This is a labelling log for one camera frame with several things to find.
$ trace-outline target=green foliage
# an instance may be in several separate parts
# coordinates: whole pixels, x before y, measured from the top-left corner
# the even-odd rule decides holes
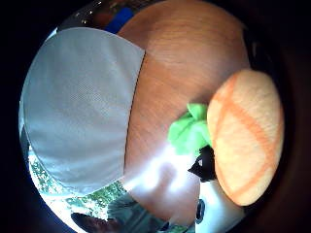
[[[67,204],[67,208],[71,210],[71,212],[79,210],[79,212],[83,212],[91,216],[105,217],[107,205],[125,194],[125,190],[123,189],[121,183],[115,182],[84,197],[74,196],[63,199],[47,199],[45,198],[44,193],[60,193],[64,191],[64,187],[49,176],[32,150],[30,151],[29,156],[29,169],[34,184],[38,188],[39,192],[42,193],[42,196],[48,205],[52,202],[65,202]]]

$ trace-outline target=person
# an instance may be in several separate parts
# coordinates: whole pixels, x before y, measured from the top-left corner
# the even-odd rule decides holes
[[[111,202],[107,214],[107,220],[80,213],[71,214],[71,218],[88,233],[168,233],[174,227],[150,214],[128,193]],[[184,232],[194,232],[194,226]]]

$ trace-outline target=black object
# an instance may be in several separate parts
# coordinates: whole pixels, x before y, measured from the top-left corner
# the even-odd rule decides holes
[[[198,199],[195,215],[195,223],[199,224],[204,219],[205,203],[202,199]]]
[[[209,146],[201,149],[200,155],[188,171],[197,175],[202,182],[214,180],[216,173],[213,149]]]
[[[250,66],[253,70],[269,75],[279,88],[280,77],[273,62],[273,57],[264,48],[262,42],[250,29],[243,30],[243,39],[248,53]]]
[[[80,228],[88,233],[97,232],[97,228],[100,224],[96,224],[96,221],[102,221],[102,219],[96,218],[94,216],[87,216],[81,213],[72,213],[70,217]]]

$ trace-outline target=plush pumpkin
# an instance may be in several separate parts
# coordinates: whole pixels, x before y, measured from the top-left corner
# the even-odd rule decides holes
[[[283,145],[283,110],[273,81],[262,72],[235,73],[213,96],[207,125],[224,192],[238,205],[254,203],[270,184]]]

